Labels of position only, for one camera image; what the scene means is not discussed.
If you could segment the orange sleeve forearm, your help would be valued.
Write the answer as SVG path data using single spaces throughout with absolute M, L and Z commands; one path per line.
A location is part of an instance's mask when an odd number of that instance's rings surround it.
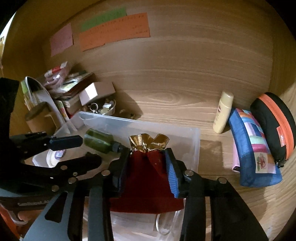
M 2 206 L 0 207 L 1 218 L 4 220 L 5 224 L 9 227 L 10 231 L 16 236 L 18 240 L 20 240 L 21 235 L 19 234 L 19 227 L 13 222 L 8 211 L 4 209 Z

